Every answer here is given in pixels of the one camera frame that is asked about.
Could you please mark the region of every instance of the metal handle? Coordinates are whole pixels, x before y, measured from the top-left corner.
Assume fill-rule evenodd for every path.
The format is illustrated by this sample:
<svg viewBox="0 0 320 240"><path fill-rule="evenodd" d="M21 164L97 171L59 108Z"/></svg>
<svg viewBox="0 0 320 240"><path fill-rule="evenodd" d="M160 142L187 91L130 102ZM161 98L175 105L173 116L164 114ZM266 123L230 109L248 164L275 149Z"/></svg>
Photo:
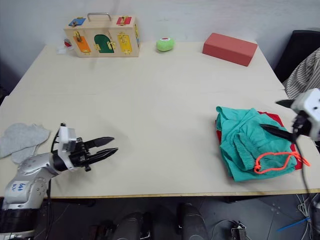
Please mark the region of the metal handle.
<svg viewBox="0 0 320 240"><path fill-rule="evenodd" d="M110 14L107 13L107 12L90 12L90 13L88 13L88 14L87 14L87 17L88 17L89 22L91 22L91 20L90 20L90 15L108 15L109 20L111 21L111 16L110 16Z"/></svg>

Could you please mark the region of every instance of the striped fabric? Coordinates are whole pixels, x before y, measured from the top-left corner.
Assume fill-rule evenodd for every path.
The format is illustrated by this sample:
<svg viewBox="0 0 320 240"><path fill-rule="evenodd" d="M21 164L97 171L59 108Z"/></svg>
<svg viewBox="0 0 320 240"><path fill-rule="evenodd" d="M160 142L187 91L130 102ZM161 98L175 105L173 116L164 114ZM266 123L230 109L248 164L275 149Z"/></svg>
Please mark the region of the striped fabric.
<svg viewBox="0 0 320 240"><path fill-rule="evenodd" d="M289 99L309 89L320 88L320 47L295 68L283 85Z"/></svg>

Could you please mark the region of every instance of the blue wire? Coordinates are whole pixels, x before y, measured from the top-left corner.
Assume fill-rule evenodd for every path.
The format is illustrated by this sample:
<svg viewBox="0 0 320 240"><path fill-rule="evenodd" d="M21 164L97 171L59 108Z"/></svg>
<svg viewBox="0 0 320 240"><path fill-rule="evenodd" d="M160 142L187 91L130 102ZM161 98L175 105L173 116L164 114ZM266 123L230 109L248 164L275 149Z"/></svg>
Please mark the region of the blue wire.
<svg viewBox="0 0 320 240"><path fill-rule="evenodd" d="M291 228L291 227L293 227L293 226L295 226L295 225L298 225L298 224L300 224L300 223L306 222L306 221L308 221L309 219L310 219L310 217L306 217L306 218L304 218L304 219L302 219L302 220L300 220L300 221L297 221L297 222L295 222L295 223L292 223L292 224L290 224L290 225L288 225L288 226L284 226L284 227L282 227L282 228L279 228L279 229L277 230L277 232L281 232L282 230L285 230L285 229Z"/></svg>

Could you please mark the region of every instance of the green door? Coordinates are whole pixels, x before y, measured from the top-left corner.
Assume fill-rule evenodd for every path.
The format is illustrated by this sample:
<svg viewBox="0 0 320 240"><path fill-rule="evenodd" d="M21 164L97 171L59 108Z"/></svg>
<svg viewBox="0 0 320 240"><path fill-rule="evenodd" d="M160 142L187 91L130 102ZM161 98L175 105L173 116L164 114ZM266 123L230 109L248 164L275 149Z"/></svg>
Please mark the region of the green door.
<svg viewBox="0 0 320 240"><path fill-rule="evenodd" d="M113 54L114 49L112 45L110 44L110 39L103 34L98 34L94 36L94 42L98 46L99 53L101 54Z"/></svg>

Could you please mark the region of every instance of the gray cloth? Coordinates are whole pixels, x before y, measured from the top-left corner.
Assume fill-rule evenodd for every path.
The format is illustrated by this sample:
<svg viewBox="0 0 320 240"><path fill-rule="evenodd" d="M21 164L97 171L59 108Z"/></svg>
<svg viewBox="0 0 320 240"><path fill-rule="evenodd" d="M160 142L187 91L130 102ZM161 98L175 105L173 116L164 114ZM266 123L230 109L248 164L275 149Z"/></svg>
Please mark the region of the gray cloth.
<svg viewBox="0 0 320 240"><path fill-rule="evenodd" d="M309 89L320 88L320 47L293 70L283 85L289 99L296 99Z"/></svg>
<svg viewBox="0 0 320 240"><path fill-rule="evenodd" d="M12 154L12 160L21 163L35 153L37 145L46 141L49 134L49 130L35 124L12 124L0 137L0 158Z"/></svg>

